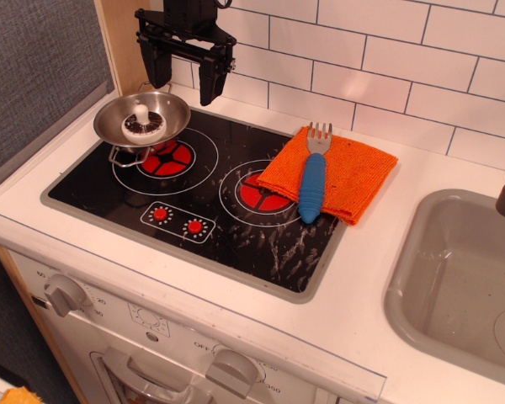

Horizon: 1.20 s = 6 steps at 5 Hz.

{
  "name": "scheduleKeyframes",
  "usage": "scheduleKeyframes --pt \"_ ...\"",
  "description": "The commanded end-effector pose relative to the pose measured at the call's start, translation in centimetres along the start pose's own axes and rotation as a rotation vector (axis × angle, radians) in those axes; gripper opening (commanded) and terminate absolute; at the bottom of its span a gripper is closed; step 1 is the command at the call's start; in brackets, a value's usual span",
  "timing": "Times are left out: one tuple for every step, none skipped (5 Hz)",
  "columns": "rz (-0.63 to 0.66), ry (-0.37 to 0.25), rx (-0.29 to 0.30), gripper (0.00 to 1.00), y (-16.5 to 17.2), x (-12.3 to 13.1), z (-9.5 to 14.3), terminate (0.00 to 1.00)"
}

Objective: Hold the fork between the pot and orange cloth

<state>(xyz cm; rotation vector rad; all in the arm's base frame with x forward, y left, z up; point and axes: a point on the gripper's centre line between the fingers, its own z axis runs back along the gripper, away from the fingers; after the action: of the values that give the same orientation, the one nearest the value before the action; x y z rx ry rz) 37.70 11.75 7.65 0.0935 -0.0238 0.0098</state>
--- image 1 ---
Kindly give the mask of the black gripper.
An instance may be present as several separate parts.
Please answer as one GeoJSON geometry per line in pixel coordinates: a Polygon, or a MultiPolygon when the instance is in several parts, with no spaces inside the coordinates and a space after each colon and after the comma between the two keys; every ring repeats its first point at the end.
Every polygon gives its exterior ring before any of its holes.
{"type": "Polygon", "coordinates": [[[154,88],[172,78],[172,54],[203,55],[199,63],[200,104],[209,105],[224,89],[234,69],[233,47],[237,40],[217,25],[218,12],[230,1],[165,1],[162,11],[139,8],[137,33],[146,74],[154,88]],[[212,45],[207,52],[190,42],[212,45]]]}

